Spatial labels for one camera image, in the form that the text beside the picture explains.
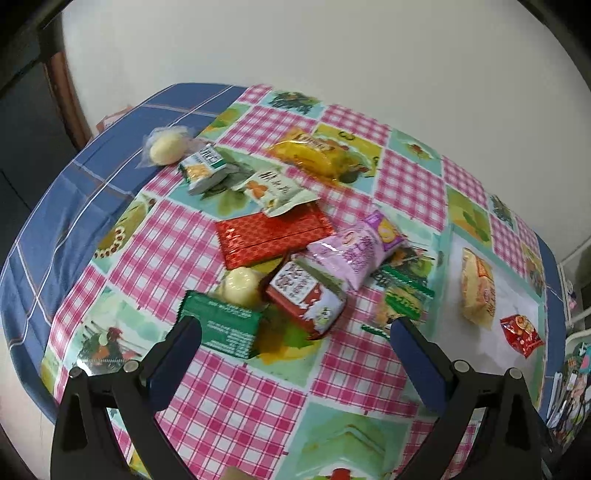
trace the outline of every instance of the red small snack bag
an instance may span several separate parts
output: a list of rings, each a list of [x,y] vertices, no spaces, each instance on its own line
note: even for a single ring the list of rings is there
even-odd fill
[[[526,358],[540,345],[544,345],[534,326],[523,315],[501,319],[501,326],[509,345]]]

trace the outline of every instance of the blue tablecloth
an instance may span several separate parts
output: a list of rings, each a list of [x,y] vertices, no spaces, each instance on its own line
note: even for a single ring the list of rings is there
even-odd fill
[[[0,274],[5,336],[27,393],[52,421],[57,406],[40,379],[53,317],[108,233],[156,168],[136,168],[144,136],[163,125],[200,132],[245,89],[182,83],[130,111],[95,138],[64,169],[27,220]],[[564,359],[564,310],[556,261],[540,250],[547,282],[548,358],[540,412],[545,414],[551,378]]]

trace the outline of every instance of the yellow package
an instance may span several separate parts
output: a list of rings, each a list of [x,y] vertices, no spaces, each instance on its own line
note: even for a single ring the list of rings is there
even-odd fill
[[[472,323],[491,329],[496,293],[491,266],[469,248],[462,251],[462,315]]]
[[[337,142],[312,137],[297,127],[290,129],[268,151],[281,161],[329,180],[338,180],[353,167],[347,152]]]

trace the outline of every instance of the pink snack bag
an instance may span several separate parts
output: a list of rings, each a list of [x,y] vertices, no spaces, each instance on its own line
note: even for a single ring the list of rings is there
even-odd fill
[[[359,290],[404,241],[398,228],[376,210],[350,228],[311,243],[308,250],[331,274]]]

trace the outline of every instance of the green package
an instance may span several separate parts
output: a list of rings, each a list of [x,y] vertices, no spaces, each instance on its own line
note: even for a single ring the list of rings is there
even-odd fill
[[[254,356],[252,347],[261,314],[211,298],[198,291],[187,290],[178,308],[177,321],[184,316],[201,323],[201,344],[237,358]]]

